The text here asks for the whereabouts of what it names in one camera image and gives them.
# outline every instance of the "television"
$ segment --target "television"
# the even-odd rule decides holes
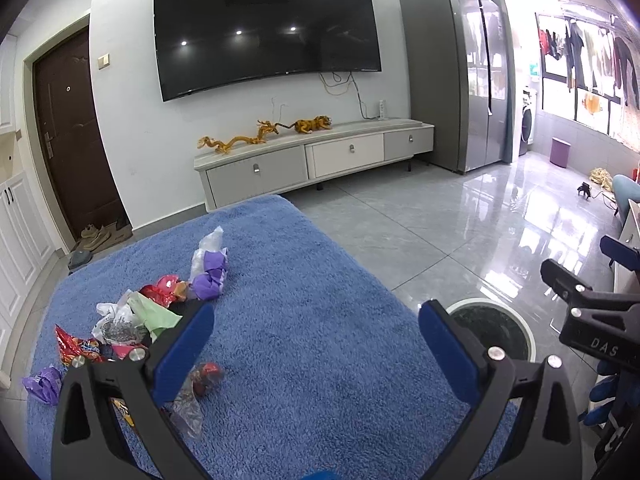
[[[371,0],[154,0],[162,100],[305,72],[380,72]]]

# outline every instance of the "brown door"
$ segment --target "brown door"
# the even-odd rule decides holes
[[[42,155],[58,203],[76,239],[124,214],[104,154],[89,72],[89,29],[34,64],[34,100]]]

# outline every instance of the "light switch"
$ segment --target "light switch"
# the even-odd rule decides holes
[[[105,54],[104,56],[100,56],[98,58],[98,70],[103,69],[106,66],[109,66],[109,54]]]

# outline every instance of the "fluffy blue carpet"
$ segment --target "fluffy blue carpet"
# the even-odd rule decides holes
[[[203,437],[189,444],[196,459],[225,480],[299,479],[321,469],[345,480],[419,478],[468,406],[453,396],[415,314],[277,196],[197,218],[66,278],[47,310],[32,372],[60,362],[55,323],[88,337],[96,303],[163,274],[186,279],[199,240],[217,225],[230,269],[200,361],[219,363],[227,375],[200,403]],[[43,479],[50,478],[54,416],[54,408],[29,400],[30,464]],[[509,410],[484,469],[513,419]],[[127,440],[153,471],[130,431]]]

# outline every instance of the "refrigerator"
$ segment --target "refrigerator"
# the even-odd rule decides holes
[[[430,161],[466,173],[502,159],[507,46],[491,0],[400,0],[411,117],[433,124]]]

